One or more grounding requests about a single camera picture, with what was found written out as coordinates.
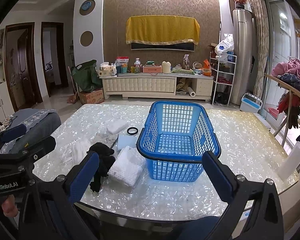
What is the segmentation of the person's hand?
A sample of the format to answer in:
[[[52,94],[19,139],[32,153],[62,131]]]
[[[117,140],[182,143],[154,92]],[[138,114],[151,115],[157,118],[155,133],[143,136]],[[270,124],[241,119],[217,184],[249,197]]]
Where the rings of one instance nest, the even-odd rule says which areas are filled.
[[[18,208],[15,204],[14,195],[9,195],[1,205],[3,213],[6,217],[16,217],[18,215]]]

